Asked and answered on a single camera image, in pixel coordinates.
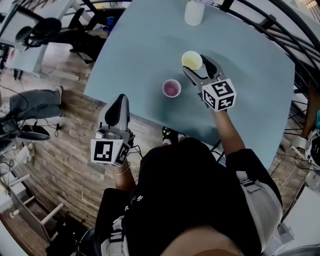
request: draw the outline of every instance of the person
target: person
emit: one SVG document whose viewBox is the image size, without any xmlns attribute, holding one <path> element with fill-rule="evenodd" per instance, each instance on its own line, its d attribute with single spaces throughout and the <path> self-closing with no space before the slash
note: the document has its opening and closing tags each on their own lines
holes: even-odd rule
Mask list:
<svg viewBox="0 0 320 256">
<path fill-rule="evenodd" d="M 0 176 L 6 175 L 21 164 L 31 162 L 35 155 L 35 146 L 30 143 L 24 146 L 15 157 L 0 156 Z"/>
<path fill-rule="evenodd" d="M 23 120 L 61 116 L 61 99 L 61 86 L 57 86 L 56 90 L 27 90 L 11 97 L 1 97 L 0 123 L 3 130 L 0 134 L 18 130 L 18 122 Z"/>
<path fill-rule="evenodd" d="M 115 188 L 104 191 L 95 224 L 97 255 L 104 247 L 125 256 L 262 253 L 281 221 L 279 190 L 227 112 L 213 118 L 226 167 L 199 140 L 164 127 L 163 145 L 142 158 L 137 184 L 127 161 L 114 169 Z"/>
</svg>

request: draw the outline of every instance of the metal railing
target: metal railing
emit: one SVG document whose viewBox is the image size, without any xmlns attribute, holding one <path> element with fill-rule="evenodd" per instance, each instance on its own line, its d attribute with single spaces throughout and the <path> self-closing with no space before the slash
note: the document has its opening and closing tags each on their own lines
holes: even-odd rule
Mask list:
<svg viewBox="0 0 320 256">
<path fill-rule="evenodd" d="M 320 22 L 320 8 L 316 0 L 304 0 L 306 7 L 310 10 L 314 19 Z"/>
<path fill-rule="evenodd" d="M 255 23 L 248 17 L 232 10 L 231 7 L 234 1 L 240 2 L 262 15 L 264 20 L 261 23 Z M 271 41 L 275 42 L 286 52 L 296 66 L 294 81 L 294 85 L 298 88 L 296 93 L 303 93 L 308 98 L 310 86 L 314 86 L 320 92 L 320 69 L 318 66 L 318 64 L 320 65 L 320 41 L 300 16 L 286 3 L 279 0 L 268 1 L 281 10 L 283 15 L 288 16 L 301 29 L 311 43 L 292 35 L 283 25 L 277 22 L 276 18 L 273 17 L 271 13 L 264 12 L 247 0 L 224 0 L 219 8 L 220 10 L 241 19 L 260 33 L 265 34 Z M 304 54 L 311 65 L 300 60 L 291 49 Z"/>
</svg>

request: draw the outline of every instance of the shoe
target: shoe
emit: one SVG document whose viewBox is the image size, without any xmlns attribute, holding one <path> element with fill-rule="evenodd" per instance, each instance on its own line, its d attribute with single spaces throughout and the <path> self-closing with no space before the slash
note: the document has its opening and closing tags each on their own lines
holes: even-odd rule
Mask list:
<svg viewBox="0 0 320 256">
<path fill-rule="evenodd" d="M 182 138 L 182 137 L 186 138 L 187 136 L 185 134 L 183 134 L 183 133 L 179 133 L 178 134 L 178 141 L 179 142 L 180 142 L 180 138 Z"/>
<path fill-rule="evenodd" d="M 168 127 L 162 127 L 162 140 L 169 139 L 171 141 L 171 144 L 177 144 L 178 143 L 178 132 L 175 130 L 172 130 Z"/>
<path fill-rule="evenodd" d="M 29 152 L 30 152 L 30 156 L 34 157 L 35 156 L 35 145 L 33 144 L 33 142 L 31 142 L 28 146 L 27 146 Z"/>
<path fill-rule="evenodd" d="M 60 95 L 60 100 L 59 100 L 59 104 L 58 104 L 58 105 L 60 105 L 60 104 L 61 104 L 61 101 L 62 101 L 62 86 L 57 86 L 55 90 L 56 90 L 56 91 L 59 93 L 59 95 Z"/>
</svg>

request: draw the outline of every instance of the light blue table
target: light blue table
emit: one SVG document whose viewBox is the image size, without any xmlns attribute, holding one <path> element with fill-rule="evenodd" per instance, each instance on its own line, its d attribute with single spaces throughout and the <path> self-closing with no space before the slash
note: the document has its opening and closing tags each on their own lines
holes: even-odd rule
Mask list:
<svg viewBox="0 0 320 256">
<path fill-rule="evenodd" d="M 186 51 L 206 55 L 232 80 L 237 98 L 230 118 L 269 168 L 287 122 L 294 63 L 264 35 L 213 7 L 199 26 L 186 24 L 186 3 L 134 0 L 101 50 L 84 93 L 106 103 L 124 93 L 132 113 L 214 145 L 219 136 L 211 113 L 181 63 Z M 163 95 L 167 79 L 181 83 L 177 98 Z"/>
</svg>

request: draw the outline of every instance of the backpack strap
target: backpack strap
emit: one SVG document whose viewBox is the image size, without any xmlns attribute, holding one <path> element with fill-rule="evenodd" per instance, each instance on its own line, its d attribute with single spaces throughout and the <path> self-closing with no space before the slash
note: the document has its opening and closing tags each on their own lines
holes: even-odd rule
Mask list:
<svg viewBox="0 0 320 256">
<path fill-rule="evenodd" d="M 267 184 L 248 179 L 245 171 L 237 171 L 236 175 L 245 195 L 263 251 L 281 221 L 281 203 Z"/>
<path fill-rule="evenodd" d="M 102 256 L 129 256 L 128 243 L 122 229 L 122 216 L 113 222 L 113 230 L 110 238 L 101 244 Z"/>
</svg>

